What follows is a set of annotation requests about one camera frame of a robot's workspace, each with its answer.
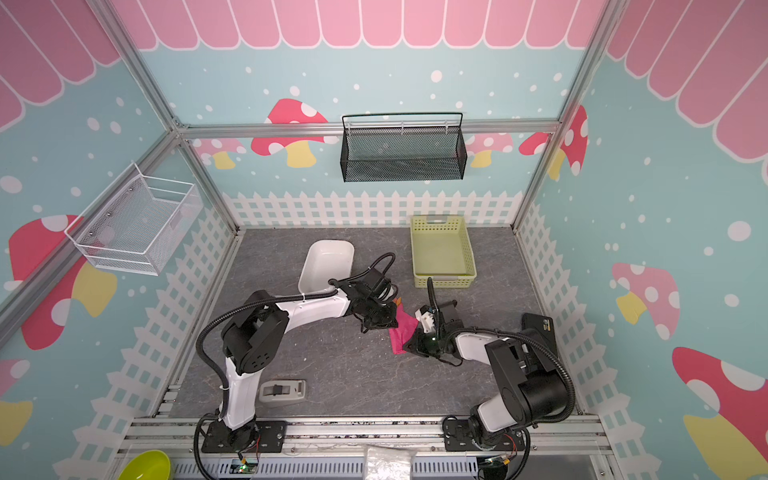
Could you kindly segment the pink paper napkin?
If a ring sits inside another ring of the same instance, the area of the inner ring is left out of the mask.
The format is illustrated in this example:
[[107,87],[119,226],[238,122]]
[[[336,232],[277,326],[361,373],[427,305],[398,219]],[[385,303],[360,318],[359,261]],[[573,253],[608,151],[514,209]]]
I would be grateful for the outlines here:
[[397,326],[389,329],[391,348],[395,355],[405,354],[405,345],[413,337],[419,322],[408,314],[402,305],[397,306],[396,321]]

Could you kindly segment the white plastic tub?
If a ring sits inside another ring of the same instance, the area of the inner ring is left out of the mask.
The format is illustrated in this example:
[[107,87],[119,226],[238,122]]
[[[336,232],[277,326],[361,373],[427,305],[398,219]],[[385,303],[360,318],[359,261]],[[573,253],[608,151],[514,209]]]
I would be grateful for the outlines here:
[[342,280],[351,275],[355,249],[344,240],[314,242],[305,258],[298,282],[301,294],[309,295],[330,291],[330,279]]

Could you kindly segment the green perforated plastic basket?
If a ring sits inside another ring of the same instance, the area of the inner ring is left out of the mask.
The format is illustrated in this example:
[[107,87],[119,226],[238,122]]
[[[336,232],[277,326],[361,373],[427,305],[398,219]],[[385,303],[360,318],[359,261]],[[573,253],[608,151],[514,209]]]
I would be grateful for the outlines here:
[[473,249],[463,216],[425,215],[410,219],[414,285],[425,289],[466,289],[477,276]]

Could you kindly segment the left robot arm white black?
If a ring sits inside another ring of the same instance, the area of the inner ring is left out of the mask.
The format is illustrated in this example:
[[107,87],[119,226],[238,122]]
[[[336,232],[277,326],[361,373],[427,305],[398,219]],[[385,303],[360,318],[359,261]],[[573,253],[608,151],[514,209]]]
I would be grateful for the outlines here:
[[262,371],[275,359],[286,332],[309,323],[352,316],[363,334],[398,326],[398,287],[387,277],[396,255],[387,252],[365,270],[313,293],[272,296],[255,292],[242,306],[205,326],[195,341],[197,356],[218,376],[222,400],[200,422],[209,424],[202,451],[243,453],[265,439],[256,421]]

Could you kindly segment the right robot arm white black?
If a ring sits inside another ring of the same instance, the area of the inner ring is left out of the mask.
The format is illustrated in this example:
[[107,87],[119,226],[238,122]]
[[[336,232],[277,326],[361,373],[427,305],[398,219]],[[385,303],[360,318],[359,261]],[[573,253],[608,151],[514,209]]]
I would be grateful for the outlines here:
[[404,349],[452,367],[475,361],[491,368],[498,394],[473,407],[465,419],[447,417],[443,427],[450,451],[494,450],[511,436],[515,444],[530,427],[566,420],[576,406],[573,380],[557,353],[553,320],[525,313],[522,330],[467,327],[455,301],[440,304],[434,282],[429,303]]

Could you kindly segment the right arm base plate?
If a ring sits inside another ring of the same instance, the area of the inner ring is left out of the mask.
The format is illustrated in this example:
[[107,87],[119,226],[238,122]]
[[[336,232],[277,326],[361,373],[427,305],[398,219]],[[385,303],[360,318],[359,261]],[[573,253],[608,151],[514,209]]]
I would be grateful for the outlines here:
[[522,433],[510,428],[490,432],[476,417],[447,416],[441,429],[448,452],[522,451],[526,447]]

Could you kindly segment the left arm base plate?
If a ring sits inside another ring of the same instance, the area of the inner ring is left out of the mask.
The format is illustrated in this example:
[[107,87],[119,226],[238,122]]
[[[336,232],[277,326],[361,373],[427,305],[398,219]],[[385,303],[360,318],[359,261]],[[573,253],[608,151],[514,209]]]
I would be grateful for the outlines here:
[[280,453],[286,437],[285,421],[251,421],[232,430],[223,421],[203,428],[202,452],[206,454]]

